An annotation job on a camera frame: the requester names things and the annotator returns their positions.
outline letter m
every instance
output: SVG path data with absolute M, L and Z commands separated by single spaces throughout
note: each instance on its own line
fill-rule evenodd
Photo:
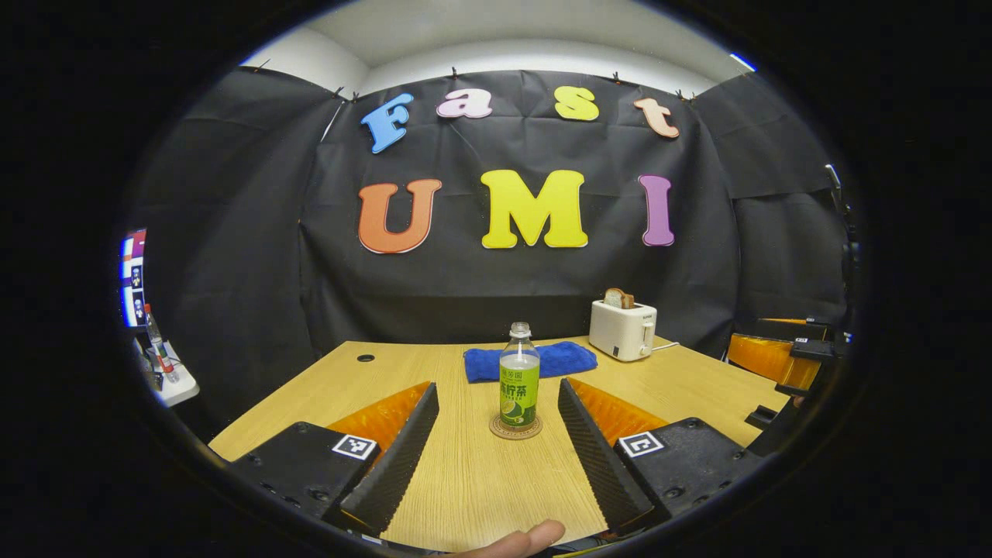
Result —
M 535 198 L 515 171 L 490 171 L 482 175 L 489 187 L 489 233 L 482 237 L 487 248 L 512 248 L 517 235 L 510 232 L 510 217 L 533 246 L 548 218 L 551 230 L 545 244 L 552 248 L 578 248 L 589 242 L 582 232 L 578 210 L 578 188 L 585 179 L 576 171 L 553 171 Z

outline bread slice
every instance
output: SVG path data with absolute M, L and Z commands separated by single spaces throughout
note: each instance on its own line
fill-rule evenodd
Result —
M 606 289 L 603 303 L 623 310 L 630 310 L 634 308 L 634 295 L 628 295 L 616 288 Z
M 606 289 L 606 294 L 603 296 L 603 304 L 623 308 L 623 296 L 624 292 L 620 289 Z

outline green bottle label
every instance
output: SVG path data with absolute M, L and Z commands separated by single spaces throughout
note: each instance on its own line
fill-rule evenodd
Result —
M 499 367 L 499 408 L 503 424 L 530 426 L 537 416 L 540 365 L 526 370 Z

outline yellow letter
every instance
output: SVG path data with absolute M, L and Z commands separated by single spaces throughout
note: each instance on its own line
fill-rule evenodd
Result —
M 538 241 L 549 216 L 552 226 L 545 234 L 545 244 L 579 248 L 589 243 L 578 211 L 578 188 L 585 178 L 576 171 L 553 171 L 536 199 L 515 171 L 489 171 L 481 180 L 489 187 L 489 233 L 482 237 L 483 246 L 517 245 L 517 235 L 510 232 L 510 216 L 528 246 Z
M 563 85 L 555 89 L 555 110 L 561 118 L 569 120 L 595 120 L 599 116 L 599 107 L 592 99 L 596 98 L 592 91 L 585 87 Z

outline white toaster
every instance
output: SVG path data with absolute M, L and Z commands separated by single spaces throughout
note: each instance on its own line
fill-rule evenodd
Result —
M 643 304 L 634 303 L 634 308 L 624 310 L 593 301 L 589 342 L 625 362 L 650 356 L 657 318 L 658 310 Z

